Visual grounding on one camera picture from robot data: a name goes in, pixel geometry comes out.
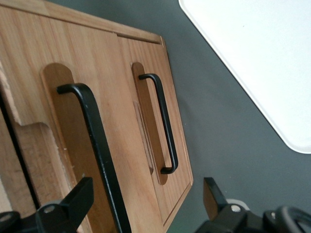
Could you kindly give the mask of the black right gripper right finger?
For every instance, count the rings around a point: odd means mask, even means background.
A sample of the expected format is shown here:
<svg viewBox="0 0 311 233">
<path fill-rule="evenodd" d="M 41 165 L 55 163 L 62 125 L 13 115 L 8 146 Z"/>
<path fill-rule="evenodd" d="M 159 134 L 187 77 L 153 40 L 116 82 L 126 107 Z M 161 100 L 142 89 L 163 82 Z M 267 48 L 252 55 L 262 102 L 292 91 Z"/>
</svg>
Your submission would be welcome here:
<svg viewBox="0 0 311 233">
<path fill-rule="evenodd" d="M 240 204 L 229 203 L 213 178 L 204 178 L 203 203 L 209 220 L 197 233 L 263 233 L 262 218 Z"/>
</svg>

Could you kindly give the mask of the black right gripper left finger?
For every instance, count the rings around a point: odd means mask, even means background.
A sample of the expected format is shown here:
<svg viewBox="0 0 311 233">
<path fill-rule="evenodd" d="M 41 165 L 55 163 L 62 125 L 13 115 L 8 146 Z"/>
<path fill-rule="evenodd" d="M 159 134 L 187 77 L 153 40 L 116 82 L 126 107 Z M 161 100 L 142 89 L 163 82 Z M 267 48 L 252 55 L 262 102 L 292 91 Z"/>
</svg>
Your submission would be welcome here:
<svg viewBox="0 0 311 233">
<path fill-rule="evenodd" d="M 94 202 L 93 179 L 82 178 L 58 203 L 42 206 L 36 213 L 40 233 L 76 233 Z"/>
</svg>

